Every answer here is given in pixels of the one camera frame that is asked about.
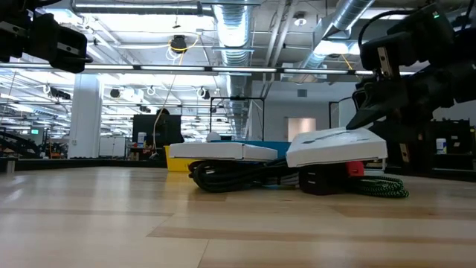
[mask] yellow bin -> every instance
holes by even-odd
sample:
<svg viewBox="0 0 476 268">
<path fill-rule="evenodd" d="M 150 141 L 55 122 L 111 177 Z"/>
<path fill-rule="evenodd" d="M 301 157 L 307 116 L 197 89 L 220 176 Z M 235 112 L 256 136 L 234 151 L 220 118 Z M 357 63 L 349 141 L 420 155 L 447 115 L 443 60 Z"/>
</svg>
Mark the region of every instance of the yellow bin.
<svg viewBox="0 0 476 268">
<path fill-rule="evenodd" d="M 171 159 L 169 157 L 170 146 L 165 147 L 165 156 L 167 157 L 167 169 L 174 172 L 189 172 L 188 165 L 198 161 L 196 159 Z"/>
</svg>

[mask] wooden floor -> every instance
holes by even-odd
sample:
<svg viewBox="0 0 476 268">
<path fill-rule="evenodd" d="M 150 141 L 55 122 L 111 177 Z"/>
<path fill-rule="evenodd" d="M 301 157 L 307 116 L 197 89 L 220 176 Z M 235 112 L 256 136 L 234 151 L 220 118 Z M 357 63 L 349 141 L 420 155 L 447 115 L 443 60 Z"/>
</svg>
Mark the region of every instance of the wooden floor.
<svg viewBox="0 0 476 268">
<path fill-rule="evenodd" d="M 387 200 L 206 194 L 147 168 L 1 176 L 0 267 L 476 267 L 476 184 L 405 185 Z"/>
</svg>

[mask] green braided cable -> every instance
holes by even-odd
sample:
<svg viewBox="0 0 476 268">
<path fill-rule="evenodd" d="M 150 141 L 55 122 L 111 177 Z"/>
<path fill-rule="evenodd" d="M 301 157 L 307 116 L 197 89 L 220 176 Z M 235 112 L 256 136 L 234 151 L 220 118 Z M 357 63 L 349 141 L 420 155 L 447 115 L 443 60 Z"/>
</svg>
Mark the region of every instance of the green braided cable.
<svg viewBox="0 0 476 268">
<path fill-rule="evenodd" d="M 384 176 L 363 176 L 347 187 L 350 192 L 372 197 L 405 198 L 409 195 L 401 179 Z"/>
</svg>

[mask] ceiling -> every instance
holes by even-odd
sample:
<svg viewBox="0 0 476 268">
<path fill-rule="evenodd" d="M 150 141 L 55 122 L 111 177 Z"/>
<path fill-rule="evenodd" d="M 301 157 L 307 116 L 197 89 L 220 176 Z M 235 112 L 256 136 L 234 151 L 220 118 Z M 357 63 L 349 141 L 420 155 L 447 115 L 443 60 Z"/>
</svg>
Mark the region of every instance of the ceiling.
<svg viewBox="0 0 476 268">
<path fill-rule="evenodd" d="M 96 0 L 76 0 L 78 2 L 95 3 Z M 163 4 L 163 1 L 145 1 L 146 4 Z M 295 13 L 303 12 L 306 24 L 297 26 L 290 24 L 287 32 L 284 48 L 279 54 L 277 64 L 288 64 L 299 66 L 306 59 L 307 55 L 314 49 L 312 34 L 320 18 L 332 14 L 335 11 L 337 1 L 297 1 Z M 369 19 L 379 10 L 389 10 L 397 8 L 412 8 L 422 5 L 425 1 L 403 1 L 388 0 L 376 1 L 373 6 L 362 16 Z M 466 8 L 468 1 L 440 1 L 447 11 Z M 127 3 L 143 4 L 144 1 L 129 0 Z M 212 16 L 191 16 L 191 15 L 165 15 L 165 14 L 115 14 L 115 13 L 78 13 L 74 15 L 68 8 L 69 0 L 64 0 L 61 4 L 46 7 L 47 12 L 55 14 L 55 18 L 63 25 L 76 31 L 84 33 L 89 41 L 88 53 L 94 58 L 94 64 L 119 64 L 119 65 L 178 65 L 183 66 L 221 66 L 223 65 L 222 47 L 216 31 L 216 21 Z M 263 66 L 265 64 L 266 52 L 271 38 L 271 27 L 276 22 L 279 1 L 265 0 L 254 7 L 253 19 L 251 20 L 251 44 L 254 49 L 251 55 L 251 66 Z M 398 22 L 395 19 L 383 19 L 369 28 L 366 38 L 381 36 L 385 34 L 387 28 Z M 346 42 L 356 40 L 356 35 L 365 23 L 364 19 L 358 21 L 352 29 L 350 39 Z M 169 53 L 168 42 L 175 35 L 185 35 L 187 45 L 195 45 L 188 49 L 183 58 Z M 43 63 L 44 61 L 24 54 L 21 59 L 12 59 L 12 63 Z M 361 69 L 358 55 L 344 54 L 339 57 L 327 57 L 323 62 L 327 68 L 339 69 Z M 425 64 L 420 63 L 405 71 L 417 71 Z M 174 74 L 99 74 L 99 79 L 104 85 L 104 108 L 102 132 L 104 135 L 130 135 L 132 130 L 131 116 L 141 113 L 135 102 L 139 101 L 144 106 L 148 106 L 155 112 L 158 106 L 165 102 L 167 91 L 171 89 L 171 94 L 167 100 L 168 106 L 175 106 L 170 109 L 174 114 L 182 114 L 184 119 L 198 124 L 199 127 L 184 127 L 190 140 L 204 138 L 209 131 L 210 101 L 199 97 L 200 89 L 207 89 L 212 97 L 227 97 L 227 77 L 226 75 L 176 75 Z M 261 75 L 253 75 L 251 83 L 251 94 L 256 97 L 260 95 L 263 88 Z M 354 89 L 356 77 L 346 75 L 330 75 L 325 79 L 318 79 L 317 83 L 283 82 L 277 78 L 269 88 L 267 101 L 288 101 L 288 102 L 328 102 L 338 101 L 350 96 Z M 16 69 L 0 69 L 0 92 L 5 101 L 29 101 L 28 105 L 14 106 L 13 104 L 2 104 L 2 125 L 3 126 L 30 126 L 42 125 L 46 127 L 55 126 L 60 122 L 61 128 L 55 137 L 67 135 L 69 118 L 71 117 L 71 102 L 60 100 L 62 105 L 45 105 L 45 102 L 58 101 L 51 98 L 45 92 L 47 86 L 60 89 L 74 98 L 74 74 L 65 72 L 49 73 L 45 71 L 25 71 Z M 119 89 L 125 91 L 134 89 L 142 91 L 143 97 L 139 100 L 126 98 L 112 98 L 110 91 Z M 306 98 L 297 97 L 296 91 L 305 89 Z M 131 103 L 130 106 L 118 106 L 118 103 Z M 214 115 L 214 119 L 223 118 L 222 122 L 214 124 L 222 133 L 235 134 L 233 119 L 230 117 L 231 104 L 224 102 L 224 109 L 219 109 Z M 110 127 L 114 121 L 116 127 Z"/>
</svg>

